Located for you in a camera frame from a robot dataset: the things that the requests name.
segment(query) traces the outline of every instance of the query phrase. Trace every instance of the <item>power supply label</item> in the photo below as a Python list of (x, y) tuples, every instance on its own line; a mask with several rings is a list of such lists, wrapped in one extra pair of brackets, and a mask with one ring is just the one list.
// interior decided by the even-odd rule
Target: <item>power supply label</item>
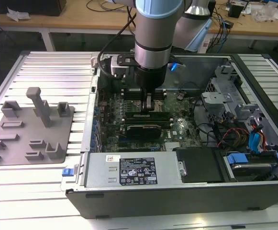
[(158, 184), (154, 158), (121, 158), (120, 184)]

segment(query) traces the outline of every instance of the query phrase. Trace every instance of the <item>gray base plate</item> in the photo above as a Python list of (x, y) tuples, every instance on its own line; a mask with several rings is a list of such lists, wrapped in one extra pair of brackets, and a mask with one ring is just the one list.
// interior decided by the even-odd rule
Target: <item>gray base plate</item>
[[(17, 118), (7, 119), (5, 116), (0, 121), (0, 135), (18, 135), (17, 140), (2, 140), (6, 145), (0, 149), (0, 165), (22, 165), (22, 164), (51, 164), (63, 163), (66, 158), (68, 138), (71, 130), (74, 107), (70, 106), (69, 117), (59, 117), (55, 107), (50, 107), (51, 127), (45, 128), (41, 119), (37, 117), (31, 108), (22, 108), (16, 111)], [(22, 121), (22, 127), (2, 128), (3, 123)], [(45, 153), (45, 148), (31, 148), (31, 140), (44, 140), (55, 148), (59, 143), (62, 154), (54, 159), (50, 159)], [(28, 152), (41, 152), (43, 159), (27, 160), (25, 156)]]

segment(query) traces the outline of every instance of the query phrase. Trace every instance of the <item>floor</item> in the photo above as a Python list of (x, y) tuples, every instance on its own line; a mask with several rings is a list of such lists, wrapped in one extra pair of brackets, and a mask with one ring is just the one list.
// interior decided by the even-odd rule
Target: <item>floor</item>
[[(22, 50), (44, 51), (44, 43), (38, 33), (8, 32), (16, 42), (14, 45), (4, 33), (0, 33), (0, 85), (13, 66)], [(85, 34), (84, 44), (80, 34), (53, 34), (57, 51), (99, 51), (112, 38), (107, 34)], [(254, 49), (249, 49), (249, 40), (228, 39), (220, 53), (237, 54), (270, 54), (278, 63), (278, 50), (273, 48), (277, 41), (258, 41)], [(122, 35), (108, 48), (108, 51), (129, 51), (134, 46), (134, 38)], [(216, 52), (217, 47), (209, 53)]]

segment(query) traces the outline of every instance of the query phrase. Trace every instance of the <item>motherboard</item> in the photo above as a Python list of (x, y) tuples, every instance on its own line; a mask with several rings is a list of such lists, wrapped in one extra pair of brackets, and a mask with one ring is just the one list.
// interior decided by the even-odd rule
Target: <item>motherboard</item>
[(169, 126), (156, 126), (160, 127), (159, 137), (149, 139), (133, 139), (125, 132), (125, 117), (131, 113), (140, 114), (140, 100), (125, 100), (122, 95), (112, 94), (100, 102), (102, 151), (172, 151), (178, 147), (201, 146), (199, 133), (192, 124), (190, 116), (192, 104), (189, 98), (178, 100), (178, 94), (178, 91), (169, 91), (166, 92), (164, 100), (155, 100), (155, 109), (150, 112), (150, 115), (169, 115)]

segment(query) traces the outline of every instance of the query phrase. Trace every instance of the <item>slotted aluminum surface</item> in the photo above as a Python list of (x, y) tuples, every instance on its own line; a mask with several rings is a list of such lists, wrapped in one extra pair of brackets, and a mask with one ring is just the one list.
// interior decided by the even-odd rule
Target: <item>slotted aluminum surface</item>
[[(61, 192), (60, 183), (62, 169), (67, 165), (77, 164), (80, 158), (79, 151), (89, 97), (90, 56), (91, 53), (38, 52), (21, 57), (19, 66), (15, 65), (14, 74), (6, 83), (6, 90), (3, 90), (0, 98), (0, 108), (2, 102), (8, 97), (22, 101), (24, 104), (20, 104), (20, 106), (32, 106), (29, 101), (25, 100), (26, 88), (32, 84), (43, 86), (51, 82), (51, 88), (42, 89), (42, 97), (47, 99), (51, 105), (56, 104), (55, 97), (65, 98), (65, 101), (72, 100), (71, 104), (75, 107), (76, 113), (69, 138), (68, 156), (64, 163), (0, 166), (0, 229), (219, 230), (231, 229), (231, 225), (245, 225), (246, 228), (255, 230), (278, 230), (278, 204), (263, 211), (98, 220), (82, 218), (66, 198), (65, 193)], [(61, 65), (66, 65), (69, 77), (61, 76), (60, 73), (63, 71), (57, 74), (53, 65), (59, 66), (57, 71), (63, 69)], [(26, 67), (30, 68), (31, 66), (34, 70), (30, 74), (26, 74)], [(83, 72), (79, 74), (75, 71), (72, 74), (69, 68), (83, 68), (81, 69)], [(133, 200), (135, 208), (135, 203), (140, 202), (140, 197), (134, 197)]]
[[(262, 55), (240, 54), (239, 56), (278, 109), (278, 65)], [(249, 90), (244, 85), (242, 87), (250, 102), (254, 103), (255, 100)]]

